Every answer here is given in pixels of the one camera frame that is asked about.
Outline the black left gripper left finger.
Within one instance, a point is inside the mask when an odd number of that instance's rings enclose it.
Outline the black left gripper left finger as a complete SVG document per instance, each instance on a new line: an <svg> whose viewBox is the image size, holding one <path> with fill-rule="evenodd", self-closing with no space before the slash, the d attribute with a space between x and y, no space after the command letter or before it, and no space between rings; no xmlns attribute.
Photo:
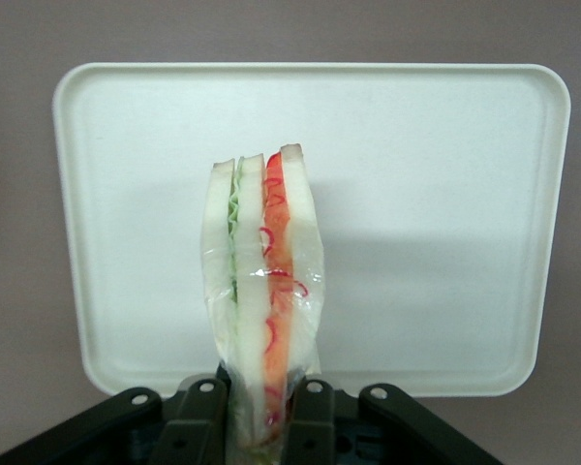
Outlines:
<svg viewBox="0 0 581 465"><path fill-rule="evenodd" d="M204 375L164 399L128 388L0 454L0 464L223 464L228 389Z"/></svg>

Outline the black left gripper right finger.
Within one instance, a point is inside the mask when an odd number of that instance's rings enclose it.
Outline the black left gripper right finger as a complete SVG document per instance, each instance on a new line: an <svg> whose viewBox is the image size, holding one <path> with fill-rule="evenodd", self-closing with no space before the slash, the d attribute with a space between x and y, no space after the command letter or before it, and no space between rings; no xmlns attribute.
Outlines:
<svg viewBox="0 0 581 465"><path fill-rule="evenodd" d="M283 464L499 464L501 461L389 384L353 397L320 379L294 391Z"/></svg>

